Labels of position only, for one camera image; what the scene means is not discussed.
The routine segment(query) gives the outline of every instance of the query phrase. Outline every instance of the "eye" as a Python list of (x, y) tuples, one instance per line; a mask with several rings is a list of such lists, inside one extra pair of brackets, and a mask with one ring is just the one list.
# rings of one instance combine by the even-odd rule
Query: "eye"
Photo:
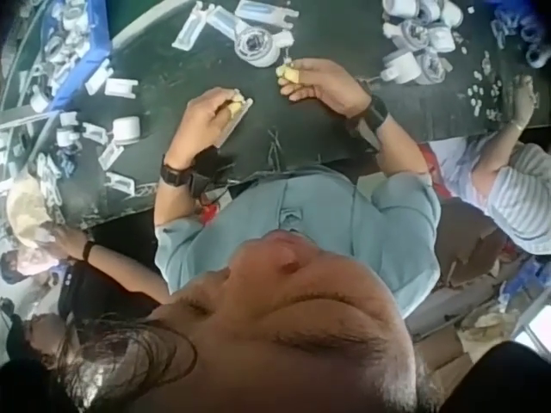
[(213, 312), (196, 299), (183, 299), (183, 303), (197, 316), (208, 317)]

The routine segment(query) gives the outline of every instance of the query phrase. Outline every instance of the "hand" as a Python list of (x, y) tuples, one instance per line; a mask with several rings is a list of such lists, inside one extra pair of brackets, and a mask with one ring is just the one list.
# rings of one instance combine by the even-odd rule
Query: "hand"
[(513, 121), (522, 129), (528, 126), (536, 108), (534, 82), (532, 76), (518, 76), (515, 78), (513, 103), (515, 113)]
[(299, 82), (281, 77), (282, 95), (293, 102), (307, 98), (321, 100), (329, 108), (352, 118), (371, 103), (371, 96), (340, 65), (325, 59), (295, 60), (291, 66), (299, 71)]
[(68, 256), (78, 260), (83, 259), (84, 246), (88, 242), (84, 232), (60, 225), (54, 226), (51, 231), (55, 242), (42, 246), (48, 253), (58, 259), (65, 259)]
[(176, 170), (186, 169), (198, 153), (218, 141), (232, 118), (231, 111), (224, 105), (237, 93), (235, 89), (214, 88), (189, 101), (164, 157), (167, 165)]

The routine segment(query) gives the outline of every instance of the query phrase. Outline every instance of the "red object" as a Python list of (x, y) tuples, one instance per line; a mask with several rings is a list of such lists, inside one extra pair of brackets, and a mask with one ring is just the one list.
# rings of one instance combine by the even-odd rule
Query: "red object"
[(432, 186), (438, 195), (443, 198), (451, 198), (451, 193), (443, 185), (442, 174), (440, 172), (440, 166), (438, 165), (438, 160), (436, 155), (427, 144), (419, 145), (419, 149), (423, 154), (424, 160), (429, 165), (430, 176), (432, 176)]

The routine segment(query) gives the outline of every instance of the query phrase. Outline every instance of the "light blue shirt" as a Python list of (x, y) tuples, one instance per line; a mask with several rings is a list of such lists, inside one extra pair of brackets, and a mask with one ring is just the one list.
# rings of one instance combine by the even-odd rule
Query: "light blue shirt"
[(244, 241), (294, 230), (371, 268), (406, 317), (440, 276), (434, 253), (439, 219), (428, 176), (393, 176), (369, 200), (346, 177), (319, 167), (259, 182), (207, 226), (177, 219), (157, 228), (156, 263), (173, 293), (199, 274), (226, 267)]

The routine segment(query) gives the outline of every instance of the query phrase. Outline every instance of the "sleeve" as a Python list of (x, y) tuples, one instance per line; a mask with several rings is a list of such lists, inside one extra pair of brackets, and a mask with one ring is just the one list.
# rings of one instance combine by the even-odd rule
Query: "sleeve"
[(169, 286), (169, 292), (181, 289), (190, 279), (186, 265), (189, 249), (203, 225), (195, 219), (177, 219), (155, 229), (158, 240), (155, 263)]
[(402, 173), (385, 180), (372, 203), (383, 216), (379, 276), (407, 317), (440, 277), (434, 252), (440, 202), (430, 176)]
[(434, 246), (441, 208), (429, 175), (391, 176), (377, 187), (371, 201), (394, 225)]
[(512, 241), (530, 254), (551, 254), (551, 192), (539, 176), (511, 167), (498, 172), (487, 211)]

